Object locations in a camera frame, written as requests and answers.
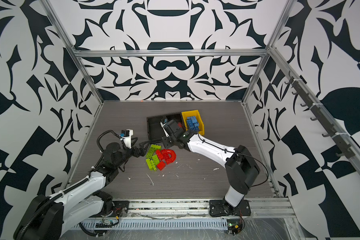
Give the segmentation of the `blue brick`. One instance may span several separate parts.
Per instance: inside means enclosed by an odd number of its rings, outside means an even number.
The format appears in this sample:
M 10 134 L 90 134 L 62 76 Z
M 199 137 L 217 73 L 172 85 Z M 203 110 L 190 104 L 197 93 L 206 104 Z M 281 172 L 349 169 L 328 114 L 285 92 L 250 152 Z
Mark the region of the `blue brick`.
M 190 130 L 193 130 L 194 129 L 194 125 L 193 125 L 193 122 L 190 118 L 187 118 L 187 126 Z
M 200 124 L 199 124 L 196 116 L 192 116 L 192 117 L 191 117 L 191 120 L 192 120 L 192 122 L 193 122 L 195 131 L 198 132 L 198 131 L 200 130 L 200 129 L 199 129 L 199 125 L 200 125 Z

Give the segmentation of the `red long brick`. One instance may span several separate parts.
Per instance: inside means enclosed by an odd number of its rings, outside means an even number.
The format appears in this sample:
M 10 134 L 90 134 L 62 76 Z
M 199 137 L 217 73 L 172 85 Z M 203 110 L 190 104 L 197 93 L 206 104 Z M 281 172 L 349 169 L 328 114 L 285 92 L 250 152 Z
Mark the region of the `red long brick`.
M 167 150 L 167 149 L 164 149 L 161 151 L 161 161 L 164 161 L 164 160 L 170 160 L 171 159 L 171 151 L 170 150 Z

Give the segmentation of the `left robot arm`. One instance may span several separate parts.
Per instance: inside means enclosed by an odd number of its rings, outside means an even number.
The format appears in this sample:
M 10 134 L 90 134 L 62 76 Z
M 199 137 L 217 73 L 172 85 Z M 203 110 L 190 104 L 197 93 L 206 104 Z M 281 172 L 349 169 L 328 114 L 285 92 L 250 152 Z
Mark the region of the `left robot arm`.
M 99 213 L 109 214 L 113 206 L 111 195 L 103 192 L 132 157 L 146 155 L 150 142 L 137 143 L 133 130 L 120 134 L 112 130 L 97 138 L 101 157 L 88 174 L 77 183 L 50 196 L 35 197 L 22 217 L 15 240 L 58 240 L 65 232 L 83 220 Z

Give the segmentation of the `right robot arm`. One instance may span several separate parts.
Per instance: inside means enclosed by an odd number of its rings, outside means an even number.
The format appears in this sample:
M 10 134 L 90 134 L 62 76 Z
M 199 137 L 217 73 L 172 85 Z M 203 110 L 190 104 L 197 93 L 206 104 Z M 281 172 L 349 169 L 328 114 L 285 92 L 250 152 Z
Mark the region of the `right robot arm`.
M 192 153 L 203 155 L 225 168 L 230 187 L 223 203 L 236 208 L 248 194 L 261 169 L 258 161 L 242 145 L 234 148 L 213 142 L 193 130 L 185 131 L 174 120 L 162 119 L 166 148 L 176 146 Z

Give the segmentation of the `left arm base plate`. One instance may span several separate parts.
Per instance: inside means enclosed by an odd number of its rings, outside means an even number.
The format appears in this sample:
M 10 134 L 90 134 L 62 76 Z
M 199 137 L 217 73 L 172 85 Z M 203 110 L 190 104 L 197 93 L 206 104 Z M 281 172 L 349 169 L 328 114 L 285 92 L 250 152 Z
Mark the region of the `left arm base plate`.
M 91 218 L 122 217 L 129 211 L 129 201 L 112 201 L 105 203 L 100 213 L 92 215 Z

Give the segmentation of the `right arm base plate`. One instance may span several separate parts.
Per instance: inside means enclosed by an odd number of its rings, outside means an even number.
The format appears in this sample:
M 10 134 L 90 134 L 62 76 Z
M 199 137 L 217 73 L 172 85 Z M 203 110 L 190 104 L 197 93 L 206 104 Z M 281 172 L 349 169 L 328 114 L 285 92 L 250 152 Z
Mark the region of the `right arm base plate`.
M 209 215 L 214 218 L 226 216 L 248 217 L 251 214 L 252 211 L 247 200 L 241 200 L 236 207 L 232 207 L 224 199 L 209 201 Z

